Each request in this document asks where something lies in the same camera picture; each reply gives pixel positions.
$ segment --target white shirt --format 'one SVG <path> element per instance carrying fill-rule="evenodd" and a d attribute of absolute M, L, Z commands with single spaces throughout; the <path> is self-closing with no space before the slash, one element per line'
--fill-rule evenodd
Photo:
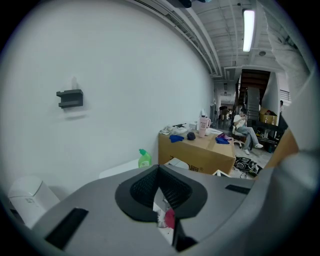
<path fill-rule="evenodd" d="M 240 119 L 241 119 L 241 116 L 236 114 L 234 116 L 233 122 L 235 123 L 235 122 L 239 121 Z M 241 120 L 235 127 L 238 129 L 239 127 L 244 126 L 245 122 L 246 122 L 246 120 Z"/>

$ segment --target pink water bottle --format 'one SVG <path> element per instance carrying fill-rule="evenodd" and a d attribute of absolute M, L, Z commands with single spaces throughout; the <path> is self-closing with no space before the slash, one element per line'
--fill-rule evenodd
<path fill-rule="evenodd" d="M 206 134 L 206 130 L 207 128 L 209 128 L 210 123 L 211 123 L 211 119 L 205 117 L 204 115 L 202 115 L 199 119 L 200 125 L 199 125 L 199 137 L 200 138 L 204 138 L 205 134 Z"/>

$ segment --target white container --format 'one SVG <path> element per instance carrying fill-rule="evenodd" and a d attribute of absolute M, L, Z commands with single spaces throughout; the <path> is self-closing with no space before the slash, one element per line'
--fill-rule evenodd
<path fill-rule="evenodd" d="M 191 130 L 197 130 L 197 121 L 189 123 L 189 127 Z"/>
<path fill-rule="evenodd" d="M 199 122 L 200 122 L 199 137 L 204 138 L 206 135 L 207 128 L 210 127 L 211 119 L 203 115 L 202 117 L 200 117 Z"/>
<path fill-rule="evenodd" d="M 8 197 L 25 225 L 30 229 L 42 215 L 59 203 L 56 195 L 36 176 L 17 179 L 12 184 Z"/>

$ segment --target jeans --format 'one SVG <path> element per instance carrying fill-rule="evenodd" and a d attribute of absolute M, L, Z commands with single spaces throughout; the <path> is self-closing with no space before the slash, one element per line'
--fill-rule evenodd
<path fill-rule="evenodd" d="M 246 135 L 246 140 L 243 149 L 248 150 L 250 147 L 251 140 L 253 141 L 253 145 L 259 144 L 258 138 L 255 134 L 255 131 L 252 127 L 242 126 L 236 129 L 238 133 Z"/>

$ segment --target cardboard box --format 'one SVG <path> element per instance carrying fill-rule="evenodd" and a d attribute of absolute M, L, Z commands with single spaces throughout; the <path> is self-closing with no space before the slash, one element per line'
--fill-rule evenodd
<path fill-rule="evenodd" d="M 189 170 L 205 174 L 214 174 L 221 170 L 229 174 L 236 160 L 234 140 L 230 144 L 217 144 L 217 134 L 210 134 L 200 138 L 197 131 L 193 131 L 195 140 L 187 140 L 187 134 L 180 134 L 183 141 L 172 143 L 169 135 L 159 134 L 158 162 L 164 165 L 173 158 L 177 158 L 189 165 Z"/>
<path fill-rule="evenodd" d="M 266 120 L 267 124 L 272 125 L 272 121 L 274 119 L 274 125 L 277 125 L 277 115 L 275 112 L 270 111 L 270 114 L 266 114 L 268 110 L 267 108 L 261 107 L 259 112 L 259 121 L 264 123 Z"/>

